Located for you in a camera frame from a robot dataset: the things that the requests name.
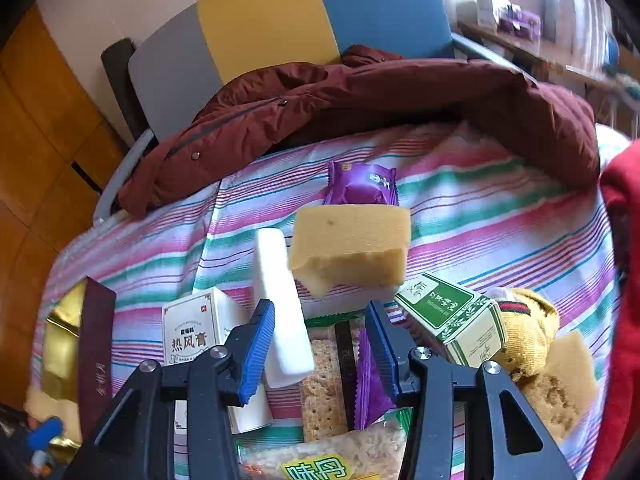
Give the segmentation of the white foam bar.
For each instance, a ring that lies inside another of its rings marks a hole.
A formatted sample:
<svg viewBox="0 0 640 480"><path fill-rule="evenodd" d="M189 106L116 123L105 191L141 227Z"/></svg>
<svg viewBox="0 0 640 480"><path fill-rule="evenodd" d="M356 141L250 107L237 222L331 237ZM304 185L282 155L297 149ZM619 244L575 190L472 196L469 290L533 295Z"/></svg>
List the white foam bar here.
<svg viewBox="0 0 640 480"><path fill-rule="evenodd" d="M301 382L314 371L314 354L302 305L291 270L288 248L279 229L255 233L253 258L254 303L267 299L274 305L274 331L265 362L265 382L280 389Z"/></svg>

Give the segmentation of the white medicine box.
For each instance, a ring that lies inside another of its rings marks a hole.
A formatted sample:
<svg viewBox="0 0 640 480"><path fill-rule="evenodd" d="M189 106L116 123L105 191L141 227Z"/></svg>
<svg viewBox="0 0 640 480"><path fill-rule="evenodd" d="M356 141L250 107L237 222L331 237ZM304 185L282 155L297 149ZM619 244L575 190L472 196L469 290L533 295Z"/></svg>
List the white medicine box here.
<svg viewBox="0 0 640 480"><path fill-rule="evenodd" d="M223 344L235 326L250 319L250 312L217 287L186 296L162 307L164 365L190 362L205 350ZM232 434L245 434L268 426L272 415L265 388L244 408L229 408Z"/></svg>

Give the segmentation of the green white tea box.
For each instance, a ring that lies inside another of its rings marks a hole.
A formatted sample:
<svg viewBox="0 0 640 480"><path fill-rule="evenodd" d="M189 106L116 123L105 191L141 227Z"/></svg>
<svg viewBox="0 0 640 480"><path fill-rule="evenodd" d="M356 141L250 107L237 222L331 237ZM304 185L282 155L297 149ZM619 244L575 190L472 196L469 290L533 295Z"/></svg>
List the green white tea box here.
<svg viewBox="0 0 640 480"><path fill-rule="evenodd" d="M479 292L423 272L398 289L395 301L454 364L480 367L506 346L499 306Z"/></svg>

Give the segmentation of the green rice snack bag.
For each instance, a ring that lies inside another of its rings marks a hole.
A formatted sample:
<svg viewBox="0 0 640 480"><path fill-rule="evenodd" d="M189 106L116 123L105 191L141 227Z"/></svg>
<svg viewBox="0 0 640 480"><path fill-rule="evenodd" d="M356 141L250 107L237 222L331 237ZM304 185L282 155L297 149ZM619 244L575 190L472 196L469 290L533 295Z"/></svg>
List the green rice snack bag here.
<svg viewBox="0 0 640 480"><path fill-rule="evenodd" d="M396 408L347 434L282 448L240 448L240 473L251 479L396 479L411 419L411 408Z"/></svg>

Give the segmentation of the large yellow sponge block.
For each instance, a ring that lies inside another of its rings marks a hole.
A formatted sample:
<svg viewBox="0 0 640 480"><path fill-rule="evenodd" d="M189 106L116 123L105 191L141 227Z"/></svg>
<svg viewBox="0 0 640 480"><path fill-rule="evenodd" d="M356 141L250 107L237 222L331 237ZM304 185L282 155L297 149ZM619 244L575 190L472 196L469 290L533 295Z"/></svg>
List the large yellow sponge block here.
<svg viewBox="0 0 640 480"><path fill-rule="evenodd" d="M406 278L410 211L321 205L296 212L288 268L316 299L338 285L397 287Z"/></svg>

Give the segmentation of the yellow sock bundle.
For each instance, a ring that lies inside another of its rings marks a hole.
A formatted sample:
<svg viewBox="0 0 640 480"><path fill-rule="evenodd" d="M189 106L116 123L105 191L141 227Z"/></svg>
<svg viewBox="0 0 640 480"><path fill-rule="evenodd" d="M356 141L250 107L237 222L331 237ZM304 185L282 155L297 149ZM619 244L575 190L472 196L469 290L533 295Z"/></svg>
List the yellow sock bundle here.
<svg viewBox="0 0 640 480"><path fill-rule="evenodd" d="M506 342L494 355L514 382L537 375L546 365L560 328L556 307L526 288L491 287L486 295L498 304Z"/></svg>

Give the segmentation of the purple snack packet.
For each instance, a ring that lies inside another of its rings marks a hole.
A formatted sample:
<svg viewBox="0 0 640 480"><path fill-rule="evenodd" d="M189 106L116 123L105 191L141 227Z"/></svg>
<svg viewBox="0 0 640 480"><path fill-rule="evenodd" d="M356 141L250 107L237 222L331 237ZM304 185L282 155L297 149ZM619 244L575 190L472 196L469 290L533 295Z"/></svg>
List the purple snack packet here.
<svg viewBox="0 0 640 480"><path fill-rule="evenodd" d="M358 333L355 429L368 428L394 408L395 404L384 391L367 332L362 328Z"/></svg>
<svg viewBox="0 0 640 480"><path fill-rule="evenodd" d="M399 205L395 168L332 160L328 177L325 205Z"/></svg>

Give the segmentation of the yellow sponge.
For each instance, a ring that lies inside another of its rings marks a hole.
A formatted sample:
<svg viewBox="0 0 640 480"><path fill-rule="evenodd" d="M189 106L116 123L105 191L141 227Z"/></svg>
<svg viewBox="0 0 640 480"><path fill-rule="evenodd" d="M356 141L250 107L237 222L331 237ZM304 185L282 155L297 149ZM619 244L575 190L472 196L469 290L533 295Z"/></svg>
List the yellow sponge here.
<svg viewBox="0 0 640 480"><path fill-rule="evenodd" d="M523 377L518 388L557 444L579 425L599 388L593 359L578 330L552 341L541 372Z"/></svg>

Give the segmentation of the cracker packet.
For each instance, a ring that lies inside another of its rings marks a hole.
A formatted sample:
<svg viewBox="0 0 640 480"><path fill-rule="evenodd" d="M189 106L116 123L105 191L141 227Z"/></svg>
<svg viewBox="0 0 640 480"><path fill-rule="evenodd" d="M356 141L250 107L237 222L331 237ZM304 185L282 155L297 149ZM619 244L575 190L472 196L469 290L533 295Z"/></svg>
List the cracker packet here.
<svg viewBox="0 0 640 480"><path fill-rule="evenodd" d="M307 332L314 370L300 383L304 440L314 442L355 429L359 311L313 318Z"/></svg>

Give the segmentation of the wooden desk with clutter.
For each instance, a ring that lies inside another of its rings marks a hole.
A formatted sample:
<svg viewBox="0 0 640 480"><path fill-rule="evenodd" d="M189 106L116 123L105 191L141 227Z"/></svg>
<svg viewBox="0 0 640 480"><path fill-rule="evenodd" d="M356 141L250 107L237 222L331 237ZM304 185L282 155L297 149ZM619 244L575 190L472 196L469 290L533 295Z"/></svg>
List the wooden desk with clutter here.
<svg viewBox="0 0 640 480"><path fill-rule="evenodd" d="M456 15L466 38L582 92L599 122L639 135L639 50L605 0L461 0Z"/></svg>

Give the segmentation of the maroon gold gift box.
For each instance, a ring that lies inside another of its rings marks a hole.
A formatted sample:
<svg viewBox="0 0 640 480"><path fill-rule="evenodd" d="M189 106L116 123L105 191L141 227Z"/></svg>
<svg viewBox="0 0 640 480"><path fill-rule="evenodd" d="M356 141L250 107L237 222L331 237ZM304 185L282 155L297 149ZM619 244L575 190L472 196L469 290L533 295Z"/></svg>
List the maroon gold gift box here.
<svg viewBox="0 0 640 480"><path fill-rule="evenodd" d="M90 434L112 400L116 292L83 278L53 306L42 346L41 391L54 401L63 436Z"/></svg>

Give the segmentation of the red fleece blanket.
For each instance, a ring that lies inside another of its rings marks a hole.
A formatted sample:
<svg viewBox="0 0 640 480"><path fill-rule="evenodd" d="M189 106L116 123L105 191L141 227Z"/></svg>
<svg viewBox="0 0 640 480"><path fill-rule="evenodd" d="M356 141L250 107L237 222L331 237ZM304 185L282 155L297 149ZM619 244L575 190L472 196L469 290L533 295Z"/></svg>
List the red fleece blanket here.
<svg viewBox="0 0 640 480"><path fill-rule="evenodd" d="M608 388L596 447L585 473L603 479L639 431L639 143L615 156L600 177L614 234L614 257L626 275L613 333Z"/></svg>

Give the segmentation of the maroon puffer jacket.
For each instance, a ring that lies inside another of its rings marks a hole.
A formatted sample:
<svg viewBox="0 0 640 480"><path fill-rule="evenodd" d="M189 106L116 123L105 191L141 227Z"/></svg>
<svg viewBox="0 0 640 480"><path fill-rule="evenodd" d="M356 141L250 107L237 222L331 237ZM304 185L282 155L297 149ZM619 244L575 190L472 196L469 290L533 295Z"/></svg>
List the maroon puffer jacket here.
<svg viewBox="0 0 640 480"><path fill-rule="evenodd" d="M223 86L188 128L146 155L118 193L137 218L264 155L404 125L466 122L569 188L600 174L580 96L482 60L403 58L355 44L336 64L286 63Z"/></svg>

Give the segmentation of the wooden wardrobe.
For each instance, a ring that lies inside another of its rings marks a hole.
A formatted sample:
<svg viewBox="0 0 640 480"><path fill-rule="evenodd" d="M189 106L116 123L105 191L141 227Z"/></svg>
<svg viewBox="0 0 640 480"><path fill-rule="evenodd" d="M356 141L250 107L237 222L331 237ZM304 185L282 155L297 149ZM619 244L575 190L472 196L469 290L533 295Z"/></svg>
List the wooden wardrobe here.
<svg viewBox="0 0 640 480"><path fill-rule="evenodd" d="M22 408L44 285L91 226L125 142L32 6L1 50L1 402Z"/></svg>

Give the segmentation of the grey yellow blue headboard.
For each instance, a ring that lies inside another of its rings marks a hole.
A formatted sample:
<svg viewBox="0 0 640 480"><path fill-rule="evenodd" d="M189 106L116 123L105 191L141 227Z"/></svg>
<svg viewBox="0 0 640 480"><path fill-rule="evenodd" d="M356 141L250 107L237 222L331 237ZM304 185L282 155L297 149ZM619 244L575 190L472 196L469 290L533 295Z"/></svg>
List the grey yellow blue headboard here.
<svg viewBox="0 0 640 480"><path fill-rule="evenodd" d="M143 41L128 72L163 141L237 76L283 63L333 63L354 44L405 58L454 54L442 0L200 0Z"/></svg>

